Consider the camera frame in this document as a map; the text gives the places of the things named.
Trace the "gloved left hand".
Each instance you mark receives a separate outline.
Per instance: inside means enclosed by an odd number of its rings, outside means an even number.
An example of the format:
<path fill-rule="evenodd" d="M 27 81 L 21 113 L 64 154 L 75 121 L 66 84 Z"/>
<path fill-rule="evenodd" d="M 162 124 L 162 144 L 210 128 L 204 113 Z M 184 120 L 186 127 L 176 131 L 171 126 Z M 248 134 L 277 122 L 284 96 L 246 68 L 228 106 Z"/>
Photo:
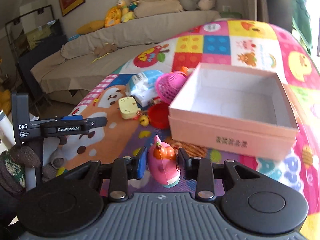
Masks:
<path fill-rule="evenodd" d="M 1 200 L 20 199 L 26 189 L 27 168 L 40 168 L 44 183 L 55 178 L 66 162 L 59 146 L 66 143 L 65 136 L 48 137 L 15 145 L 1 153 Z"/>

